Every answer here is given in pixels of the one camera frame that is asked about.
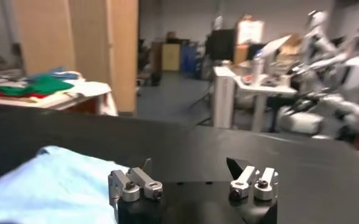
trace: wooden panel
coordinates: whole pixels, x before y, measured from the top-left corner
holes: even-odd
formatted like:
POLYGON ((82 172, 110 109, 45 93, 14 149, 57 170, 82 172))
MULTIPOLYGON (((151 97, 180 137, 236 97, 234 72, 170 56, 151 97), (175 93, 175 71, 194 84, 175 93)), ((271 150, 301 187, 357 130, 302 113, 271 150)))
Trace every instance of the wooden panel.
POLYGON ((115 102, 120 112, 136 107, 138 0, 111 0, 115 102))
POLYGON ((111 85, 107 0, 69 0, 76 69, 89 81, 111 85))
POLYGON ((13 0, 28 74, 75 69, 68 0, 13 0))
POLYGON ((180 45, 164 44, 162 52, 162 69, 165 71, 179 71, 180 45))

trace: black tabletop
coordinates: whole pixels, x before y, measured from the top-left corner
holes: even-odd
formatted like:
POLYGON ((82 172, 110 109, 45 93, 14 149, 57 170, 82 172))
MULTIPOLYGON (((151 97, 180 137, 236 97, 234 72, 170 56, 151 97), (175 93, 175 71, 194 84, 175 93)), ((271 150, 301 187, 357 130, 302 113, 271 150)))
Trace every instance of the black tabletop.
POLYGON ((230 181, 227 156, 280 174, 279 223, 359 223, 359 153, 343 142, 0 106, 0 176, 46 145, 137 166, 160 181, 230 181))

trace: white table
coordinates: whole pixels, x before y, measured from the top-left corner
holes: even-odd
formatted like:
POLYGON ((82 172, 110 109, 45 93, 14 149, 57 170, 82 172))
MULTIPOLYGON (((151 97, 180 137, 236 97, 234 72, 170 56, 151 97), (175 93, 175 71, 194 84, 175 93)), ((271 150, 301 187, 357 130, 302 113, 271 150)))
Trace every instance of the white table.
MULTIPOLYGON (((92 87, 94 88, 95 82, 85 82, 81 83, 84 85, 84 87, 92 87)), ((0 86, 15 86, 15 87, 22 87, 22 82, 3 82, 0 83, 0 86)), ((80 104, 86 100, 92 99, 94 97, 97 97, 97 113, 98 114, 108 114, 107 107, 105 105, 108 101, 113 101, 111 91, 108 89, 102 90, 100 93, 95 94, 87 94, 83 95, 79 89, 77 91, 73 91, 70 89, 67 93, 61 93, 61 94, 53 94, 48 97, 45 97, 44 99, 40 100, 37 103, 29 103, 29 102, 22 102, 17 100, 7 100, 7 99, 0 99, 0 104, 3 105, 12 105, 12 106, 20 106, 20 107, 38 107, 38 108, 48 108, 53 110, 65 110, 67 108, 73 107, 77 104, 80 104)), ((111 112, 108 115, 117 116, 117 111, 115 108, 114 101, 110 102, 111 104, 111 112)))
MULTIPOLYGON (((260 75, 259 80, 262 80, 265 77, 267 77, 267 75, 262 74, 260 75)), ((295 89, 290 88, 289 86, 270 87, 261 85, 245 85, 241 80, 241 76, 238 75, 233 79, 242 91, 255 94, 257 97, 255 101, 255 113, 251 130, 258 133, 261 132, 263 128, 267 98, 274 95, 293 96, 297 93, 295 89)))

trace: table leg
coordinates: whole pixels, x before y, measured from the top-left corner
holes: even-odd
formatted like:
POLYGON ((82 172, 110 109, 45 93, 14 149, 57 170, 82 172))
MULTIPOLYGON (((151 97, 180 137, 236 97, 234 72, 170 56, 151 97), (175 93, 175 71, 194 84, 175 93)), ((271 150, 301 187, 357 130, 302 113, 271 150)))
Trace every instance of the table leg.
POLYGON ((266 101, 267 96, 265 95, 257 95, 255 101, 255 113, 254 119, 252 120, 252 131, 253 132, 261 132, 263 128, 263 119, 266 109, 266 101))

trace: light blue cloth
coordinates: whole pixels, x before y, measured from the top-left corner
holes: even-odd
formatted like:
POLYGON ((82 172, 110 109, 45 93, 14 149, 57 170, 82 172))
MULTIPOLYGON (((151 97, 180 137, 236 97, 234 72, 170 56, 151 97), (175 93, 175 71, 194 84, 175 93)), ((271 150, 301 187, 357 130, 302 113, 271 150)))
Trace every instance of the light blue cloth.
POLYGON ((0 178, 0 222, 115 222, 107 176, 128 168, 55 146, 0 178))
POLYGON ((56 74, 56 72, 66 72, 66 71, 67 70, 64 67, 58 67, 58 68, 51 69, 48 72, 30 75, 30 76, 26 77, 25 79, 23 79, 23 81, 35 82, 38 78, 40 78, 44 75, 48 75, 48 76, 51 76, 53 78, 57 78, 60 80, 77 80, 77 79, 79 79, 79 76, 75 73, 67 72, 67 73, 63 73, 63 74, 56 74))

